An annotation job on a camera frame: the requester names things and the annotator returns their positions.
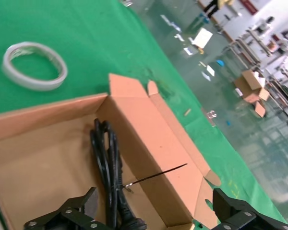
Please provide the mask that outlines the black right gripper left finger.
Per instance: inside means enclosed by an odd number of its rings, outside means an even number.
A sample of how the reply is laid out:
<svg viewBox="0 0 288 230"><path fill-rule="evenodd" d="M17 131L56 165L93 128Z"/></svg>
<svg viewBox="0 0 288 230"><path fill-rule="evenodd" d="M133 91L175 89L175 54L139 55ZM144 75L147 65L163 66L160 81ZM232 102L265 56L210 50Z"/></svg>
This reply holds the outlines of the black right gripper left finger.
<svg viewBox="0 0 288 230"><path fill-rule="evenodd" d="M30 220L25 230L104 230L106 225L96 220L98 189L91 187L79 197L67 199L57 210Z"/></svg>

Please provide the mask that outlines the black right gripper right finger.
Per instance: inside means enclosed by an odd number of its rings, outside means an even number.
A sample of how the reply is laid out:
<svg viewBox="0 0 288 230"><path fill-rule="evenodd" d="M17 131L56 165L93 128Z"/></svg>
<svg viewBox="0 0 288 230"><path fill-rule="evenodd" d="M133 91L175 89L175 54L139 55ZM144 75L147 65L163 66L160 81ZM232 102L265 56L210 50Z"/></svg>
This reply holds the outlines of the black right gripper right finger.
<svg viewBox="0 0 288 230"><path fill-rule="evenodd" d="M220 221L215 230L288 230L288 224L258 212L243 200L213 190L213 210Z"/></svg>

